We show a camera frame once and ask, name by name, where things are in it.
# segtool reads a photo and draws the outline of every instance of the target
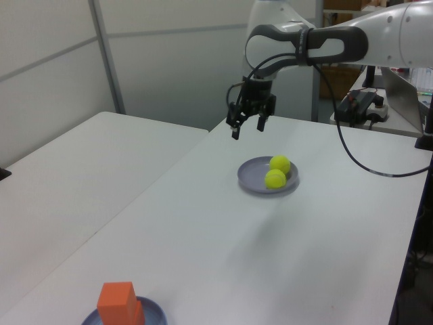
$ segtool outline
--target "cardboard box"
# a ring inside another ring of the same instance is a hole
[[[371,0],[323,0],[324,9],[360,11]]]
[[[358,79],[360,73],[359,69],[345,66],[322,66],[321,69],[332,86],[336,100],[342,100],[346,97],[346,94]],[[323,78],[320,78],[319,95],[320,98],[331,98],[331,93]]]

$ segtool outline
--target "black cable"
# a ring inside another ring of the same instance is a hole
[[[426,210],[428,212],[430,212],[430,209],[427,209],[426,206],[423,206],[422,214],[419,217],[417,217],[417,219],[415,219],[415,221],[419,221],[420,219],[424,218],[427,215],[426,214],[426,212],[427,212]]]
[[[421,257],[418,257],[418,255],[416,255],[417,256],[417,263],[422,262],[422,260],[424,259],[424,257],[427,256],[427,253],[428,253],[428,251],[425,250],[424,251],[424,255],[422,255]]]
[[[227,90],[227,94],[225,95],[225,103],[227,104],[227,107],[230,108],[230,103],[229,103],[229,96],[230,96],[230,92],[234,87],[239,87],[242,86],[244,84],[244,82],[242,81],[241,83],[235,83],[234,85],[231,85],[228,90]]]
[[[375,117],[373,116],[373,117],[371,118],[370,126],[368,127],[369,131],[371,131],[371,129],[373,128],[373,124],[374,124],[374,123],[376,123],[376,119],[375,119]]]
[[[230,96],[230,91],[235,87],[235,85],[231,85],[230,88],[228,88],[227,90],[227,94],[225,95],[225,103],[227,104],[227,107],[230,108],[230,103],[229,103],[229,96]]]
[[[352,161],[355,164],[357,164],[358,166],[360,166],[360,168],[368,171],[369,173],[372,173],[372,174],[375,174],[375,175],[379,175],[379,176],[384,176],[384,177],[395,177],[395,178],[414,176],[414,175],[423,173],[424,171],[428,171],[430,169],[430,166],[428,166],[426,168],[420,169],[418,171],[414,171],[412,173],[387,174],[387,173],[382,173],[382,172],[370,169],[370,168],[364,166],[363,164],[361,164],[359,161],[357,161],[356,158],[350,153],[349,149],[347,148],[346,142],[344,141],[343,134],[341,132],[341,127],[340,127],[340,120],[338,119],[338,116],[337,116],[337,104],[336,104],[336,99],[335,99],[335,96],[334,96],[334,92],[332,91],[332,86],[329,83],[329,80],[327,79],[327,77],[325,76],[325,74],[323,73],[322,69],[320,69],[316,65],[316,63],[313,63],[312,65],[313,65],[314,69],[316,69],[317,72],[322,76],[323,80],[325,81],[325,83],[327,85],[327,88],[329,89],[329,93],[331,94],[332,104],[334,106],[334,117],[335,117],[336,124],[337,124],[338,135],[340,136],[341,143],[342,143],[344,149],[346,150],[347,155],[350,157],[350,159],[352,159]]]
[[[254,69],[252,69],[251,73],[248,75],[248,77],[246,77],[244,86],[242,87],[241,91],[239,92],[239,95],[237,97],[237,101],[236,101],[236,106],[239,105],[239,102],[241,100],[241,97],[244,94],[244,89],[246,84],[248,83],[248,81],[250,81],[251,77],[254,75],[254,73],[256,73],[258,71],[258,69],[260,69],[263,65],[265,65],[266,63],[268,63],[271,60],[277,59],[277,58],[281,58],[283,56],[295,56],[295,53],[281,53],[281,54],[277,54],[275,56],[271,56],[269,58],[267,58],[265,61],[262,61],[258,66],[256,66]]]
[[[399,317],[399,312],[398,312],[398,301],[397,298],[395,299],[395,325],[398,325],[398,317]]]

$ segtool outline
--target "floor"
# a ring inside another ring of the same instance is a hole
[[[320,99],[319,122],[328,124],[333,112],[332,101]],[[421,265],[412,264],[413,255],[408,257],[406,288],[396,298],[389,325],[433,325],[433,236],[427,251]]]

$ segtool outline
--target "blue plate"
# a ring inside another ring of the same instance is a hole
[[[286,175],[287,183],[282,188],[270,190],[265,185],[265,175],[269,171],[270,156],[257,157],[244,162],[237,170],[239,184],[250,191],[261,194],[274,194],[293,190],[298,185],[298,167],[290,162],[290,171]]]
[[[137,300],[143,306],[145,325],[167,325],[165,313],[156,302],[138,296]],[[97,309],[87,316],[82,325],[103,325]]]

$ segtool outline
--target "white wall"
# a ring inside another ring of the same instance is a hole
[[[1,0],[0,76],[96,36],[87,0]]]
[[[99,0],[127,114],[211,130],[227,114],[225,93],[242,79],[254,0]],[[315,1],[292,2],[312,18]],[[311,68],[281,72],[280,116],[311,119]]]
[[[87,0],[0,1],[0,49],[1,167],[114,111]]]

